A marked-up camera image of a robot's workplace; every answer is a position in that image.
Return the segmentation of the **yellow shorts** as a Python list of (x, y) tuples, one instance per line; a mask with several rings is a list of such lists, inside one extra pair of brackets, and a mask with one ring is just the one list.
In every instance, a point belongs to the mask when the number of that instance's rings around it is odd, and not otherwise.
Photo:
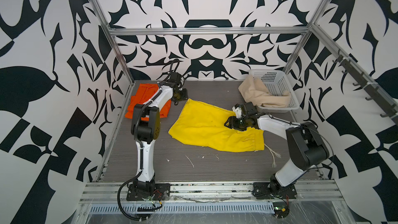
[(234, 116), (232, 111), (189, 99), (170, 128), (169, 135), (185, 145), (225, 152), (260, 151), (267, 148), (272, 156), (272, 167), (275, 168), (275, 158), (282, 156), (265, 144), (262, 130), (249, 127), (246, 131), (238, 131), (224, 126), (228, 118)]

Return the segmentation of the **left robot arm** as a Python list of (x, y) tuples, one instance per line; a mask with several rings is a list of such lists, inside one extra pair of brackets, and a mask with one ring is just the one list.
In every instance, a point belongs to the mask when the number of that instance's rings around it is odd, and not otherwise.
[(160, 111), (168, 101), (176, 105), (188, 99), (183, 88), (184, 78), (178, 72), (170, 72), (157, 84), (157, 91), (143, 104), (134, 107), (131, 134), (137, 146), (137, 174), (132, 180), (133, 189), (145, 197), (155, 191), (153, 154), (155, 141), (161, 130)]

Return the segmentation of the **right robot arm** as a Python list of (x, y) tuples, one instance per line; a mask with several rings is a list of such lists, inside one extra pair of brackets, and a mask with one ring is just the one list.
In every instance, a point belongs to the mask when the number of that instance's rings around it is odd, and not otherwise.
[(330, 152), (311, 122), (296, 123), (272, 115), (231, 116), (224, 126), (237, 131), (248, 128), (273, 133), (287, 141), (289, 160), (270, 179), (268, 191), (276, 194), (293, 185), (308, 170), (330, 157)]

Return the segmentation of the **orange shorts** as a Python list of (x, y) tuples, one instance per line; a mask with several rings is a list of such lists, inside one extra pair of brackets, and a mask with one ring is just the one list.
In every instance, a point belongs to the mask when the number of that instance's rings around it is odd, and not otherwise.
[[(156, 84), (140, 84), (136, 95), (131, 96), (130, 104), (127, 108), (125, 118), (132, 119), (134, 113), (134, 107), (137, 104), (144, 104), (154, 96), (159, 87)], [(171, 99), (169, 99), (160, 110), (160, 118), (166, 118), (171, 108)]]

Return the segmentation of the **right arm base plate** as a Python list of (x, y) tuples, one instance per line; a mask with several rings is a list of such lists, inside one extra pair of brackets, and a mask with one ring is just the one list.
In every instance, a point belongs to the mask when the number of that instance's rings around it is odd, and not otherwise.
[(252, 195), (258, 199), (296, 199), (296, 188), (294, 185), (287, 187), (279, 186), (276, 181), (253, 183)]

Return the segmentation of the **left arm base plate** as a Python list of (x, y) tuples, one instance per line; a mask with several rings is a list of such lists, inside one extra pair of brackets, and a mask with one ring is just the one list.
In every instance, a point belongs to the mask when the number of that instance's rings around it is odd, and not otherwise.
[(144, 201), (152, 199), (154, 201), (161, 201), (169, 196), (171, 184), (144, 184), (137, 186), (129, 185), (129, 190), (126, 196), (127, 201)]

